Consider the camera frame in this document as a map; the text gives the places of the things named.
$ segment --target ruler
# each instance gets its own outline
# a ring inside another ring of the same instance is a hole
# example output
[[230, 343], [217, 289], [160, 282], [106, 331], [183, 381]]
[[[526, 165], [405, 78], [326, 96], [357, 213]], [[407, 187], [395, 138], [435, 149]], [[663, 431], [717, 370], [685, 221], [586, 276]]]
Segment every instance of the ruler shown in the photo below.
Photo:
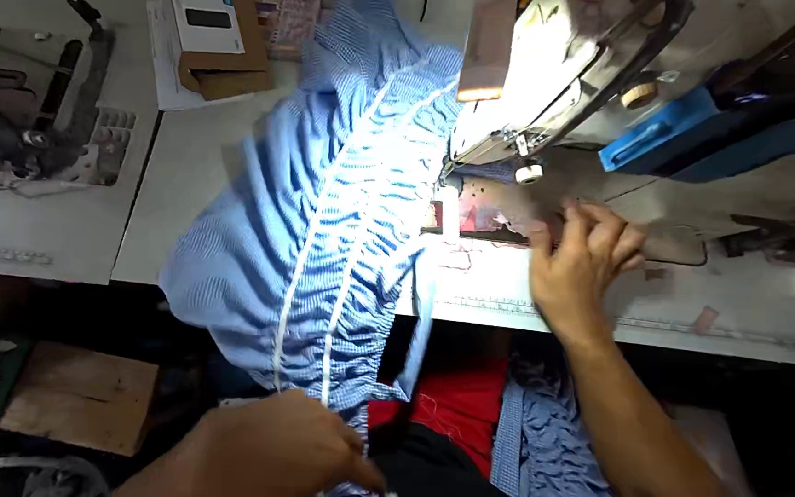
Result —
[[[469, 308], [485, 309], [494, 311], [497, 314], [515, 316], [539, 316], [536, 306], [527, 299], [486, 297], [480, 295], [449, 295], [435, 298], [436, 304], [458, 305]], [[696, 333], [689, 323], [676, 321], [657, 320], [651, 318], [632, 318], [626, 316], [616, 316], [617, 325], [645, 328], [649, 330], [659, 330], [663, 332], [684, 333], [689, 335], [730, 339], [738, 341], [748, 341], [756, 343], [768, 343], [779, 347], [795, 347], [795, 335], [776, 336], [767, 333], [758, 333], [750, 330], [733, 330], [712, 326], [706, 333]]]

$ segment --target shirred fabric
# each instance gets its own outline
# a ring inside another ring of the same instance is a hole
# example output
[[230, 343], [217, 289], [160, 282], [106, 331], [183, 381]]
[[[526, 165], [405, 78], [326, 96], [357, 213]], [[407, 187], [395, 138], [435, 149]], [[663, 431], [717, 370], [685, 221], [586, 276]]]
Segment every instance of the shirred fabric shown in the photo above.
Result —
[[388, 0], [340, 3], [304, 47], [296, 92], [242, 143], [247, 171], [161, 272], [174, 315], [206, 327], [231, 363], [322, 398], [362, 433], [368, 399], [408, 400], [375, 377], [460, 109], [461, 63]]
[[490, 481], [512, 497], [612, 495], [593, 456], [565, 364], [515, 356]]

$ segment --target hand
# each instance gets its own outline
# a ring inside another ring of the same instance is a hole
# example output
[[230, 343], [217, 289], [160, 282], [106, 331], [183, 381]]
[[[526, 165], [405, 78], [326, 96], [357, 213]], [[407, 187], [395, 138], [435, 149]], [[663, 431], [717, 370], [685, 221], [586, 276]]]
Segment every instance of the hand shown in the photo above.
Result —
[[564, 209], [563, 238], [553, 254], [547, 225], [531, 226], [533, 299], [565, 347], [611, 342], [602, 297], [616, 276], [642, 266], [646, 234], [604, 205], [571, 201]]
[[291, 390], [205, 414], [145, 479], [140, 473], [116, 495], [310, 497], [344, 481], [383, 492], [385, 478], [363, 448], [339, 416]]

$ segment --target wooden block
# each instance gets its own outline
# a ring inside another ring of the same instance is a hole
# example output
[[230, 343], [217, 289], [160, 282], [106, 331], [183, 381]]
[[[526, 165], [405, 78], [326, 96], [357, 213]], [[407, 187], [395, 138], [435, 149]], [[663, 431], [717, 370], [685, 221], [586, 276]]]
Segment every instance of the wooden block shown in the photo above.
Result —
[[0, 430], [133, 456], [157, 374], [153, 364], [39, 342]]

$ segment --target finger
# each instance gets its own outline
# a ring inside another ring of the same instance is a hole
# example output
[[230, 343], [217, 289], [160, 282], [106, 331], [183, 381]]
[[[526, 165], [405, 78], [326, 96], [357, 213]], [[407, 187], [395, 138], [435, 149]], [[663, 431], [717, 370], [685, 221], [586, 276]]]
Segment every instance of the finger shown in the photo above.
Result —
[[618, 271], [616, 274], [621, 274], [623, 272], [630, 272], [635, 271], [641, 267], [643, 267], [643, 263], [646, 262], [646, 256], [643, 254], [635, 254], [630, 259], [624, 261], [621, 266], [618, 266]]
[[591, 254], [602, 260], [611, 260], [612, 251], [624, 231], [627, 221], [609, 207], [599, 203], [580, 203], [579, 209], [596, 222], [588, 236]]
[[360, 433], [356, 432], [348, 424], [344, 423], [339, 415], [334, 414], [337, 418], [336, 427], [339, 437], [346, 442], [351, 451], [355, 454], [364, 453], [364, 439], [360, 437]]
[[622, 266], [625, 261], [633, 257], [646, 242], [646, 231], [641, 226], [627, 225], [612, 251], [612, 265]]
[[558, 253], [587, 250], [590, 219], [579, 209], [579, 203], [575, 200], [564, 202], [564, 209], [566, 223]]
[[384, 494], [388, 488], [385, 476], [382, 475], [379, 468], [370, 459], [360, 455], [354, 458], [348, 480], [362, 488], [377, 491], [380, 494]]
[[533, 247], [533, 257], [540, 261], [551, 259], [551, 231], [547, 223], [533, 220], [529, 223], [529, 242]]

